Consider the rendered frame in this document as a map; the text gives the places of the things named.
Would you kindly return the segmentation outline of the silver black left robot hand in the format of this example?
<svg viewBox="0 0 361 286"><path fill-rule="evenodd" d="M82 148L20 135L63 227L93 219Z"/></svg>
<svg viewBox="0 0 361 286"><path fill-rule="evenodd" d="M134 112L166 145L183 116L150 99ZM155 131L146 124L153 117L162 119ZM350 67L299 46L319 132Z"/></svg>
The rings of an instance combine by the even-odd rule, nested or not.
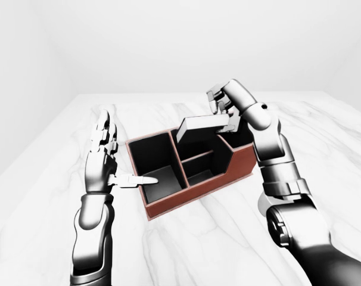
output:
<svg viewBox="0 0 361 286"><path fill-rule="evenodd" d="M101 110L91 135L91 150L86 158L86 192L111 192L114 185L120 188L136 188L139 185L157 184L158 179L135 176L131 173L117 174L114 157L118 150L117 127L110 120L107 110Z"/></svg>

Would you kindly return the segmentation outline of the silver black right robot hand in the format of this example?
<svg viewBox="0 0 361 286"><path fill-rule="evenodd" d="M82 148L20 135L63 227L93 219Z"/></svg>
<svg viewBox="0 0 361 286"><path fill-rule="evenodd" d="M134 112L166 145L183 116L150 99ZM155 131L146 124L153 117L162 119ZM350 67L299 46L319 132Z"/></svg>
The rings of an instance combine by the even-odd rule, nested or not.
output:
<svg viewBox="0 0 361 286"><path fill-rule="evenodd" d="M243 112L257 101L237 80L220 83L207 91L213 114L227 114L228 123L217 133L237 132Z"/></svg>

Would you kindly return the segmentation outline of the grey white book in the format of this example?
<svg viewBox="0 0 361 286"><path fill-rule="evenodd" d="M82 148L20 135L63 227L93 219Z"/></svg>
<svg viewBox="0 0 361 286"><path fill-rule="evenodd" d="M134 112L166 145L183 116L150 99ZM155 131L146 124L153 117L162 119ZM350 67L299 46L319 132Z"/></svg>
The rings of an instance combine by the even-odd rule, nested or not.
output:
<svg viewBox="0 0 361 286"><path fill-rule="evenodd" d="M176 134L177 143L187 144L208 140L214 137L219 129L227 126L228 123L229 116L227 114L186 117Z"/></svg>

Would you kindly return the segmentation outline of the red-brown desk caddy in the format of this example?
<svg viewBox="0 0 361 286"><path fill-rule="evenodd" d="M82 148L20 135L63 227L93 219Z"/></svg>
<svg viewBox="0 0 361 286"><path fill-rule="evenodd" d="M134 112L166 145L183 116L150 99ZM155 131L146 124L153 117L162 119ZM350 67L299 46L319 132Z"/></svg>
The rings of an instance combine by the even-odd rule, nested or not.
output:
<svg viewBox="0 0 361 286"><path fill-rule="evenodd" d="M126 142L134 174L158 179L139 188L149 220L250 176L256 165L245 123L237 133L189 144L177 143L177 131L167 129Z"/></svg>

